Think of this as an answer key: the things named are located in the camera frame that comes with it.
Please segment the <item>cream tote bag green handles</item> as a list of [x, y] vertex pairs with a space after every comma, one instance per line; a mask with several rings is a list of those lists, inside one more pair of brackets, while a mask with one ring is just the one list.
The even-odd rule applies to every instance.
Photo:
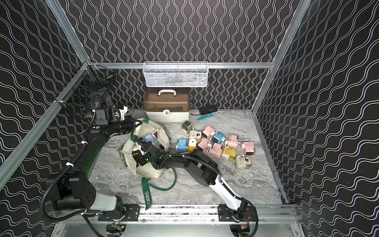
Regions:
[[125, 118], [124, 121], [132, 122], [133, 128], [130, 138], [122, 145], [120, 154], [126, 167], [133, 173], [142, 177], [141, 187], [143, 191], [145, 209], [153, 204], [151, 189], [167, 192], [173, 189], [177, 183], [177, 172], [173, 169], [174, 181], [169, 187], [159, 187], [150, 181], [158, 179], [162, 175], [159, 164], [160, 156], [166, 152], [171, 138], [164, 126], [150, 121], [148, 118]]

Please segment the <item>blue rounded pencil sharpener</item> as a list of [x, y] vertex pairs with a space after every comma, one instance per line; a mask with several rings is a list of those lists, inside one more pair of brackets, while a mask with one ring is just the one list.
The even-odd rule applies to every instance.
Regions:
[[188, 151], [188, 146], [187, 146], [187, 140], [186, 139], [179, 139], [178, 140], [178, 143], [176, 145], [176, 151], [179, 154]]

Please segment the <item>yellow pencil sharpener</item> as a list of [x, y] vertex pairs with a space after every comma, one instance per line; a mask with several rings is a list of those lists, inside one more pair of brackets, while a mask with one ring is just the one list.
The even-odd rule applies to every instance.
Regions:
[[188, 144], [188, 151], [193, 152], [196, 149], [196, 146], [197, 146], [197, 140], [195, 138], [191, 138]]

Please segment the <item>green pencil sharpener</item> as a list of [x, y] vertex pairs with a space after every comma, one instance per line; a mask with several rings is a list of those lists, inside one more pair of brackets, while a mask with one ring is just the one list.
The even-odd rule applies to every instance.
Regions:
[[182, 123], [182, 133], [183, 134], [189, 134], [189, 132], [192, 130], [192, 123], [188, 120]]

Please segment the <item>cream white pencil sharpener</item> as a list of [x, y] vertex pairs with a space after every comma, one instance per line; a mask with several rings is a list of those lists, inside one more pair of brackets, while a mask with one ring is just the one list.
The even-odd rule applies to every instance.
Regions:
[[195, 139], [196, 141], [201, 140], [202, 132], [198, 130], [190, 130], [189, 131], [189, 139]]

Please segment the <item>pink boxy pencil sharpener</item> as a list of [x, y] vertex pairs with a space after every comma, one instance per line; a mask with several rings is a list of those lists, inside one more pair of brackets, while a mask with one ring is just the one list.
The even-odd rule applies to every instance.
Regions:
[[200, 142], [197, 144], [197, 148], [203, 153], [208, 152], [209, 148], [212, 146], [211, 141], [208, 138], [202, 137]]

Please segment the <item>blue square pencil sharpener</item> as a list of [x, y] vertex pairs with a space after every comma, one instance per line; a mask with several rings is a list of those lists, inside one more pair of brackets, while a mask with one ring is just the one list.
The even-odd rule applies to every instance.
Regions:
[[226, 136], [220, 132], [220, 131], [217, 131], [213, 136], [212, 136], [212, 139], [211, 141], [213, 143], [217, 143], [217, 144], [223, 144], [224, 141], [226, 139]]

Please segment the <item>olive yellow square sharpener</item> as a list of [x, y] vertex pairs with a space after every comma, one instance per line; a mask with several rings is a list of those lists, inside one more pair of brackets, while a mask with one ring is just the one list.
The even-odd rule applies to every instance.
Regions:
[[236, 158], [236, 150], [229, 147], [224, 147], [222, 150], [221, 158], [233, 162]]

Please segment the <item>pink round pencil sharpener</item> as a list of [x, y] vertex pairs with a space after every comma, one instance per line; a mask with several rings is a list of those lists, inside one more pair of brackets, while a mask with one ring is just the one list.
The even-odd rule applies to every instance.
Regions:
[[228, 140], [225, 141], [225, 146], [236, 149], [239, 146], [238, 135], [230, 134]]

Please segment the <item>cream cartoon pencil sharpener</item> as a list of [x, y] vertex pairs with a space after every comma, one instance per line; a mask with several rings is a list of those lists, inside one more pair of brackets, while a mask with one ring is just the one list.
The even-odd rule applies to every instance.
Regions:
[[235, 165], [237, 169], [249, 169], [252, 163], [249, 157], [236, 156]]

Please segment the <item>pink square pencil sharpener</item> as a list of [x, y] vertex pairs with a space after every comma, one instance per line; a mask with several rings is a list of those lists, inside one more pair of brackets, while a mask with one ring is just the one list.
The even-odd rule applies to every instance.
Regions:
[[252, 156], [255, 153], [255, 145], [253, 142], [242, 142], [241, 147], [244, 156]]

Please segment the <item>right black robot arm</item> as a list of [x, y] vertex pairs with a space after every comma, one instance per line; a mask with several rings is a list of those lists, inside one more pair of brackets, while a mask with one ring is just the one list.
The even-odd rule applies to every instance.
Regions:
[[215, 161], [195, 149], [187, 154], [162, 152], [151, 142], [139, 146], [138, 165], [152, 165], [154, 171], [184, 169], [198, 184], [211, 188], [224, 201], [218, 207], [220, 222], [258, 221], [257, 210], [224, 180]]

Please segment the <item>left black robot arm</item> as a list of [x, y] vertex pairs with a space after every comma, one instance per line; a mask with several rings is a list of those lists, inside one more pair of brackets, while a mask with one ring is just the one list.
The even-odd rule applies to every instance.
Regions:
[[90, 125], [81, 134], [81, 144], [74, 156], [56, 175], [46, 180], [39, 213], [49, 222], [61, 222], [76, 215], [89, 216], [105, 213], [111, 220], [125, 216], [121, 197], [96, 191], [88, 180], [97, 158], [112, 136], [129, 134], [142, 125], [142, 121], [126, 116], [116, 122]]

